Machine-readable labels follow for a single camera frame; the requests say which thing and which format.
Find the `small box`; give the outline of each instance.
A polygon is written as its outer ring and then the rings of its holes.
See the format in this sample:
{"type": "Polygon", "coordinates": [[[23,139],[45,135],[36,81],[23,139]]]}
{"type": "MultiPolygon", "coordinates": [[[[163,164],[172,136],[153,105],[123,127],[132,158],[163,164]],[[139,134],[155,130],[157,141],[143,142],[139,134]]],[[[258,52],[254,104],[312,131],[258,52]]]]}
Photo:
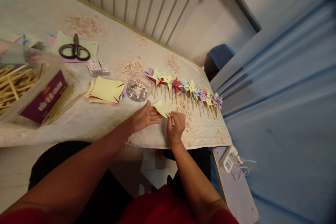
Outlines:
{"type": "Polygon", "coordinates": [[[87,65],[87,68],[89,69],[90,76],[91,76],[92,78],[97,78],[98,76],[100,76],[100,73],[92,73],[92,71],[91,71],[89,65],[87,65]]]}
{"type": "Polygon", "coordinates": [[[100,67],[99,61],[88,60],[87,62],[88,68],[93,74],[100,74],[103,72],[102,68],[100,67]]]}
{"type": "Polygon", "coordinates": [[[107,65],[105,63],[100,63],[101,69],[103,70],[103,72],[101,73],[101,76],[107,76],[110,75],[110,71],[107,68],[107,65]]]}

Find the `power strip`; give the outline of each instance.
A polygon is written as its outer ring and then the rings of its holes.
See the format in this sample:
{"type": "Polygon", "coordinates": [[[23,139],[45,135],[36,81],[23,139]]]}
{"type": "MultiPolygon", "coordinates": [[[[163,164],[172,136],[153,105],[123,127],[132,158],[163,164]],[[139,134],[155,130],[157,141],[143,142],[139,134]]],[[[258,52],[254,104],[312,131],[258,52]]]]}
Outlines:
{"type": "Polygon", "coordinates": [[[237,163],[238,151],[237,149],[231,145],[227,148],[226,152],[224,153],[223,157],[219,161],[219,167],[222,172],[231,172],[232,166],[234,163],[237,163]]]}

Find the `purple pinwheel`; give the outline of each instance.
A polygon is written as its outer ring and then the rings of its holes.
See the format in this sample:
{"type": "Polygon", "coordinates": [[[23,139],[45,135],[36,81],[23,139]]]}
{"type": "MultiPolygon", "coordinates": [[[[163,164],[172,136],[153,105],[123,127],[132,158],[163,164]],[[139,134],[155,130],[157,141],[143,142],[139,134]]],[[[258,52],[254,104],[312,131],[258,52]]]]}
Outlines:
{"type": "Polygon", "coordinates": [[[194,95],[194,97],[196,97],[196,96],[198,96],[198,95],[196,95],[196,94],[200,93],[201,91],[200,91],[200,89],[197,87],[196,84],[194,85],[194,88],[195,88],[196,91],[193,92],[193,95],[194,95]]]}
{"type": "Polygon", "coordinates": [[[223,106],[223,97],[222,96],[219,97],[218,103],[219,103],[219,109],[221,109],[222,106],[223,106]]]}
{"type": "Polygon", "coordinates": [[[153,68],[149,68],[149,71],[148,71],[148,72],[145,71],[145,72],[143,72],[141,75],[142,75],[142,76],[147,76],[147,78],[149,79],[149,81],[152,82],[152,83],[154,83],[155,80],[152,79],[152,78],[150,78],[150,77],[148,77],[148,75],[149,75],[149,76],[153,76],[153,74],[154,74],[154,70],[153,70],[153,68]]]}
{"type": "Polygon", "coordinates": [[[205,96],[205,91],[204,89],[201,89],[198,93],[195,94],[196,96],[198,96],[201,101],[205,100],[207,97],[205,96]]]}
{"type": "Polygon", "coordinates": [[[218,94],[216,93],[215,96],[211,96],[210,99],[212,100],[212,102],[214,104],[219,104],[219,100],[218,100],[218,94]]]}

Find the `finger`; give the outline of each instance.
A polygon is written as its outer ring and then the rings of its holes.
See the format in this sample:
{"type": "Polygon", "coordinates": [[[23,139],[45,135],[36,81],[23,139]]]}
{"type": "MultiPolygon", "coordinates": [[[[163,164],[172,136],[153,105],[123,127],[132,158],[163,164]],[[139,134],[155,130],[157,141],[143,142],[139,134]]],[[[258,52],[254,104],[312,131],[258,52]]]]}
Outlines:
{"type": "Polygon", "coordinates": [[[170,117],[172,117],[174,119],[174,123],[175,123],[176,126],[181,125],[181,119],[178,115],[175,115],[175,114],[172,114],[172,113],[170,113],[169,115],[170,115],[170,117]]]}
{"type": "Polygon", "coordinates": [[[162,121],[150,121],[149,125],[159,124],[159,123],[162,123],[162,121]]]}
{"type": "Polygon", "coordinates": [[[157,112],[157,111],[153,111],[153,112],[151,112],[150,113],[151,115],[150,116],[158,116],[158,115],[160,115],[160,113],[159,112],[157,112]]]}
{"type": "Polygon", "coordinates": [[[171,117],[168,117],[168,123],[167,123],[167,130],[172,130],[173,127],[173,119],[171,117]]]}
{"type": "Polygon", "coordinates": [[[156,111],[156,108],[155,107],[150,107],[149,108],[149,111],[152,112],[152,111],[156,111]]]}
{"type": "Polygon", "coordinates": [[[147,100],[146,104],[140,109],[141,113],[146,113],[151,107],[151,102],[147,100]]]}
{"type": "Polygon", "coordinates": [[[162,115],[157,115],[157,116],[153,116],[153,117],[150,117],[150,120],[158,120],[158,119],[162,119],[163,116],[162,115]]]}

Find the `floral tablecloth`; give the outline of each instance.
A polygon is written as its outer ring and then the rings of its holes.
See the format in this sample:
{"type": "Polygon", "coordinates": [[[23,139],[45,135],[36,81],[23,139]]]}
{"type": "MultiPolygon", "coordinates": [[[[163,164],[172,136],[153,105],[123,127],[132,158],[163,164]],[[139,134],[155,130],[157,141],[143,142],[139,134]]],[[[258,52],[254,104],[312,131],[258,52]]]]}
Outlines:
{"type": "MultiPolygon", "coordinates": [[[[49,34],[61,30],[80,39],[98,41],[98,57],[108,65],[112,78],[127,81],[140,75],[149,67],[174,75],[180,80],[194,80],[205,90],[211,91],[209,81],[202,68],[172,53],[166,48],[133,32],[77,0],[0,0],[1,28],[11,32],[32,34],[47,42],[49,34]]],[[[88,89],[91,77],[86,64],[67,63],[80,79],[76,83],[73,97],[88,89]]],[[[68,81],[74,80],[65,73],[68,81]]],[[[160,94],[156,101],[164,98],[160,94]]],[[[19,123],[0,126],[0,147],[57,143],[68,140],[94,141],[102,137],[125,120],[144,103],[125,98],[119,106],[89,104],[80,99],[56,122],[37,128],[22,127],[19,123]]],[[[187,116],[183,143],[188,149],[232,144],[228,129],[221,116],[216,120],[207,113],[200,116],[199,108],[186,104],[167,105],[173,111],[187,116]]],[[[133,134],[127,145],[150,148],[168,148],[166,125],[152,125],[133,134]]]]}

